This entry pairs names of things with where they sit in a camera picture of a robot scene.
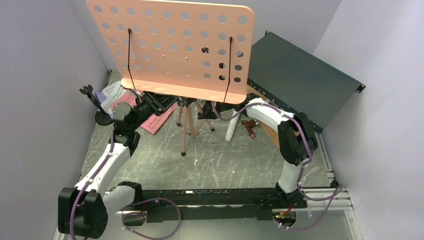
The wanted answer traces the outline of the white handheld microphone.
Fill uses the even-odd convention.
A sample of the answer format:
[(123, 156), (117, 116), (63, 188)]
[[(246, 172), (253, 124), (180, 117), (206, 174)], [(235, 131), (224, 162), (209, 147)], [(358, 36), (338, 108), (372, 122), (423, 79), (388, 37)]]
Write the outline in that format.
[(228, 125), (228, 128), (227, 128), (226, 134), (225, 134), (225, 141), (227, 141), (227, 142), (231, 141), (231, 139), (234, 135), (239, 117), (240, 117), (240, 115), (238, 114), (238, 112), (236, 110), (233, 110), (232, 119), (229, 121), (229, 125)]

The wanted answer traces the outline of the pink sheet music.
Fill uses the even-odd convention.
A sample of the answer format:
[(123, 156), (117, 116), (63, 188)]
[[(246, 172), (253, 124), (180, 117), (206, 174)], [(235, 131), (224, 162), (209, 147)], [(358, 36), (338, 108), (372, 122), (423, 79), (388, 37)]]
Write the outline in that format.
[(142, 128), (154, 135), (177, 108), (176, 102), (165, 113), (156, 116), (154, 109), (143, 101), (142, 93), (152, 92), (126, 89), (112, 108), (110, 115), (116, 133), (127, 135)]

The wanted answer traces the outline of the white sheet music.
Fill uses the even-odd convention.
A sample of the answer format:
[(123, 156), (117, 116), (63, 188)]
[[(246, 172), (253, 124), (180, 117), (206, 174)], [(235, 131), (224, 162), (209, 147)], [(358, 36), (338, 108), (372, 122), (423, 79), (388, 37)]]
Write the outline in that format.
[(116, 81), (111, 85), (105, 87), (102, 92), (107, 97), (101, 106), (108, 113), (112, 113), (112, 108), (117, 104), (118, 100), (126, 93), (126, 89), (122, 87), (122, 81)]

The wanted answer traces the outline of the pink music stand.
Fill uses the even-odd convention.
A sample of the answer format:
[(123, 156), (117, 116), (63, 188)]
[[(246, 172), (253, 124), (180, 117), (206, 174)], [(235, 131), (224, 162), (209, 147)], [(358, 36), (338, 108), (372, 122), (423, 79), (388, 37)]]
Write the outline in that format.
[(86, 5), (124, 88), (228, 104), (245, 100), (256, 20), (248, 6), (167, 0)]

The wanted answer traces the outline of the purple sheet paper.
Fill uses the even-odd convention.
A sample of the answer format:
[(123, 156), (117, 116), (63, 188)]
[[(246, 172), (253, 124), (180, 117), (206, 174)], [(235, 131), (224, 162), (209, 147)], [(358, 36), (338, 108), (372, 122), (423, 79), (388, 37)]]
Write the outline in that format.
[(102, 91), (98, 91), (95, 93), (98, 101), (102, 104), (105, 100), (107, 100), (106, 95)]

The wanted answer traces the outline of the black round-base mic stand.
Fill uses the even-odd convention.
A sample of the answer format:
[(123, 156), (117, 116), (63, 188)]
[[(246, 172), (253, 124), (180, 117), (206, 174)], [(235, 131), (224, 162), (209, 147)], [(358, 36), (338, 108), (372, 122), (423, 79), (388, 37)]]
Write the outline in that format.
[(98, 125), (108, 126), (113, 123), (110, 115), (104, 110), (101, 106), (100, 101), (93, 93), (93, 87), (88, 84), (79, 89), (79, 92), (83, 95), (87, 96), (87, 98), (93, 103), (93, 105), (97, 108), (97, 112), (95, 113), (94, 119)]

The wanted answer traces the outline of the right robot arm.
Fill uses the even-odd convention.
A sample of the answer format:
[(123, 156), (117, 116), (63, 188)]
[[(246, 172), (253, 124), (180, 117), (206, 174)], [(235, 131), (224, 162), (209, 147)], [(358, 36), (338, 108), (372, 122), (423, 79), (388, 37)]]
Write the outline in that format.
[(300, 193), (305, 167), (312, 161), (318, 147), (312, 123), (305, 113), (284, 111), (253, 93), (239, 104), (207, 100), (197, 118), (230, 121), (240, 114), (256, 119), (277, 132), (284, 162), (281, 177), (275, 186), (275, 200), (280, 207), (289, 207)]

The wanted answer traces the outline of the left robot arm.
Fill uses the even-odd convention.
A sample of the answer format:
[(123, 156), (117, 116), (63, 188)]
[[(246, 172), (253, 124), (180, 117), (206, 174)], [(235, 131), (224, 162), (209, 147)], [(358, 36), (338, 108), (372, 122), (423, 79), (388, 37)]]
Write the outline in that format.
[(108, 219), (123, 208), (139, 209), (146, 201), (141, 184), (123, 181), (111, 193), (109, 184), (134, 154), (141, 135), (137, 129), (152, 116), (174, 107), (178, 96), (145, 91), (134, 106), (119, 102), (112, 109), (113, 129), (108, 144), (92, 169), (73, 187), (58, 195), (57, 230), (72, 239), (99, 239)]

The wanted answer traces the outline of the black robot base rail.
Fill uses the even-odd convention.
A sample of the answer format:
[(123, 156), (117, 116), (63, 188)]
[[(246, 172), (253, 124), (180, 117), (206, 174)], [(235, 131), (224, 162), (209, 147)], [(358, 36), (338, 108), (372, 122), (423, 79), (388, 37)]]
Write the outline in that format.
[(176, 220), (256, 219), (271, 221), (286, 210), (304, 210), (307, 202), (298, 193), (284, 200), (273, 187), (229, 189), (144, 190), (147, 203), (128, 204), (123, 211), (143, 211), (148, 223)]

